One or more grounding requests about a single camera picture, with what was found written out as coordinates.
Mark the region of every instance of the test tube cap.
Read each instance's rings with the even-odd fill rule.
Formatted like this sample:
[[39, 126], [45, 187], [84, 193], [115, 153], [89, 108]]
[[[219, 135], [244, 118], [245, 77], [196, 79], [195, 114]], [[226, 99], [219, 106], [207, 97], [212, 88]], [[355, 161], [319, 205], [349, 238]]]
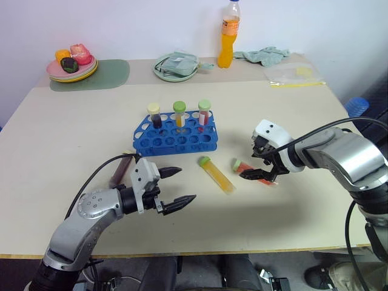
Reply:
[[199, 160], [199, 165], [202, 167], [204, 164], [210, 161], [210, 158], [208, 156], [204, 156]]
[[173, 105], [173, 109], [176, 113], [182, 113], [186, 110], [186, 104], [183, 101], [175, 101]]
[[202, 99], [198, 102], [198, 108], [200, 111], [209, 111], [211, 106], [210, 101], [207, 99]]
[[232, 167], [232, 170], [233, 170], [234, 172], [237, 172], [237, 169], [238, 169], [238, 167], [240, 166], [240, 164], [241, 164], [241, 161], [240, 161], [239, 159], [237, 159], [236, 162], [235, 162], [235, 164], [234, 164], [233, 167]]
[[148, 104], [147, 106], [147, 111], [149, 114], [153, 115], [153, 114], [158, 114], [160, 113], [160, 106], [158, 103], [150, 103]]

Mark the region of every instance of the blue test tube rack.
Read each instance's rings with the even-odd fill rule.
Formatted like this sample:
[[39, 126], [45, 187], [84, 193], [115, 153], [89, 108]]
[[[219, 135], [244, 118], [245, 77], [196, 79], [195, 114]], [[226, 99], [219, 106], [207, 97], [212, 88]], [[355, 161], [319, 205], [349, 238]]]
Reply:
[[206, 125], [199, 125], [198, 111], [185, 113], [184, 127], [177, 127], [173, 112], [161, 113], [162, 127], [155, 129], [147, 115], [133, 134], [133, 147], [142, 156], [209, 152], [217, 149], [217, 131], [213, 112]]

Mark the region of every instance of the table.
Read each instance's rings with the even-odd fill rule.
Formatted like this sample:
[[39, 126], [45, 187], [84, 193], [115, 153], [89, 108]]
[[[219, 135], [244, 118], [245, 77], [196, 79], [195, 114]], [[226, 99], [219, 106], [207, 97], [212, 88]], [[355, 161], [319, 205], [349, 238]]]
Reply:
[[[306, 61], [294, 55], [288, 61]], [[214, 152], [156, 156], [159, 167], [183, 171], [161, 180], [161, 200], [197, 194], [185, 209], [168, 216], [156, 211], [127, 215], [101, 235], [93, 255], [279, 252], [344, 247], [344, 220], [352, 201], [324, 169], [279, 176], [276, 187], [246, 181], [232, 172], [232, 158], [257, 167], [251, 158], [252, 130], [262, 119], [297, 138], [346, 111], [326, 85], [271, 88], [259, 65], [235, 60], [183, 83], [166, 83], [150, 70], [152, 61], [130, 61], [127, 84], [115, 89], [53, 92], [45, 76], [31, 90], [0, 133], [1, 258], [40, 258], [78, 189], [105, 160], [132, 148], [134, 129], [150, 102], [172, 111], [178, 99], [195, 110], [212, 102], [218, 129]], [[348, 128], [356, 130], [353, 125]], [[212, 161], [235, 185], [226, 195], [198, 165]], [[106, 188], [116, 164], [87, 190]], [[364, 218], [354, 211], [350, 239], [368, 244]]]

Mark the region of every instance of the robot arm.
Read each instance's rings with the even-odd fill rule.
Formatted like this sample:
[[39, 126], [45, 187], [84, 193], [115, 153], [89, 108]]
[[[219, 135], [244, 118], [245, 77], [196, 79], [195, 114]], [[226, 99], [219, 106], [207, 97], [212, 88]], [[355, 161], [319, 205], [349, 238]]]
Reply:
[[182, 209], [196, 195], [183, 196], [170, 204], [159, 200], [159, 179], [170, 177], [180, 168], [158, 169], [141, 158], [130, 174], [132, 187], [97, 190], [83, 194], [72, 214], [55, 230], [29, 291], [70, 291], [87, 265], [100, 234], [124, 214], [156, 209], [164, 215]]
[[279, 152], [276, 148], [293, 141], [280, 126], [262, 120], [253, 131], [253, 155], [272, 164], [270, 172], [246, 170], [245, 179], [274, 181], [277, 175], [300, 172], [305, 166], [329, 170], [349, 191], [366, 217], [366, 232], [377, 257], [388, 262], [388, 163], [368, 139], [332, 127]]

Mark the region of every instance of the orange juice bottle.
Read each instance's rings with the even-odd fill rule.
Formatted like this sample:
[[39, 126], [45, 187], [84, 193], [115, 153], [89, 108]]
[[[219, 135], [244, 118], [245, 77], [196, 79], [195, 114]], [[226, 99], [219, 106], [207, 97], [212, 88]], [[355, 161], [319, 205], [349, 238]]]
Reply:
[[230, 0], [222, 17], [222, 48], [218, 57], [218, 67], [229, 68], [233, 59], [233, 43], [237, 37], [240, 22], [238, 0]]

